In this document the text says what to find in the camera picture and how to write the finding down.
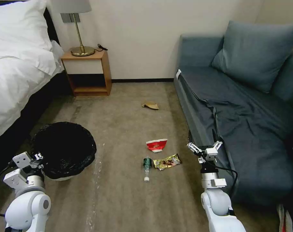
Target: dark blue blanket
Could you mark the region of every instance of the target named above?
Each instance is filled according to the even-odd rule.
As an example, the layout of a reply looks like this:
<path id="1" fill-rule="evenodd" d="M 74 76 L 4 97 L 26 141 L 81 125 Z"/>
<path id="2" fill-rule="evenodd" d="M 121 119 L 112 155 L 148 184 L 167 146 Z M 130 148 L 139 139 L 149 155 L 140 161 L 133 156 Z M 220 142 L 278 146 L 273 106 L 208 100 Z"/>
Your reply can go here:
<path id="1" fill-rule="evenodd" d="M 293 107 L 270 94 L 243 86 L 213 68 L 182 68 L 179 81 L 209 111 L 224 141 L 220 164 L 235 169 L 234 201 L 270 205 L 293 190 L 293 161 L 283 140 L 293 133 Z"/>

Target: plastic bottle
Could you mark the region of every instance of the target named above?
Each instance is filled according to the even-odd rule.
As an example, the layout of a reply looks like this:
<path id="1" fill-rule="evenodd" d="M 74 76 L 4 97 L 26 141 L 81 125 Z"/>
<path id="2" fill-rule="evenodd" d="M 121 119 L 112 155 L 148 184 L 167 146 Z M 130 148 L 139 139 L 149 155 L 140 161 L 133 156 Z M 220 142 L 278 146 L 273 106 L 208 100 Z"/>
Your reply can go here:
<path id="1" fill-rule="evenodd" d="M 144 177 L 145 182 L 150 181 L 149 174 L 150 174 L 151 167 L 152 167 L 152 159 L 149 158 L 149 157 L 144 158 L 144 160 L 143 160 L 143 169 L 144 169 L 144 172 L 145 172 L 145 177 Z"/>

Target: white pillow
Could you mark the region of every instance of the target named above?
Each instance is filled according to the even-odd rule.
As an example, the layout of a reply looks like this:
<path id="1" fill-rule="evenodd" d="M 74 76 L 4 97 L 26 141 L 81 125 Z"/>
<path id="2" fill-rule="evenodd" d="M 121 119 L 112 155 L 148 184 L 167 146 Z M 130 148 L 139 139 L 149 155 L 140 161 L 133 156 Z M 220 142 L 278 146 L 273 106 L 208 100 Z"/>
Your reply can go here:
<path id="1" fill-rule="evenodd" d="M 46 0 L 0 6 L 0 59 L 16 57 L 52 75 L 56 69 L 43 13 Z"/>

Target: brass lamp base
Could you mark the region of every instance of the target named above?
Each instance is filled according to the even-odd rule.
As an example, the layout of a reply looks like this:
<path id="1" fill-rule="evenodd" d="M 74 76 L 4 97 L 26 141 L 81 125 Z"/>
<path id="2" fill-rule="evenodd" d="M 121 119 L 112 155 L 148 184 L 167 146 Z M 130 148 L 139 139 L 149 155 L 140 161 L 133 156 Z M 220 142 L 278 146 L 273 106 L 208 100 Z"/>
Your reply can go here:
<path id="1" fill-rule="evenodd" d="M 71 48 L 71 54 L 74 56 L 88 56 L 95 53 L 95 49 L 92 47 L 75 47 Z"/>

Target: wall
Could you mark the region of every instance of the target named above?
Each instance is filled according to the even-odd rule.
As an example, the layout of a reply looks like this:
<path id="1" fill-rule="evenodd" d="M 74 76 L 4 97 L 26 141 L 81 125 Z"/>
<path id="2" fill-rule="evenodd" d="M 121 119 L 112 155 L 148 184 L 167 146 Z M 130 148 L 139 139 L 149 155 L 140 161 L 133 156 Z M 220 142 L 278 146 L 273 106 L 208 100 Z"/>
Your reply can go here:
<path id="1" fill-rule="evenodd" d="M 293 23 L 293 0 L 264 0 L 256 23 Z"/>
<path id="2" fill-rule="evenodd" d="M 222 34 L 230 19 L 255 22 L 262 1 L 90 0 L 79 28 L 84 45 L 109 49 L 113 79 L 172 78 L 180 34 Z M 78 46 L 74 24 L 48 7 L 61 46 Z"/>

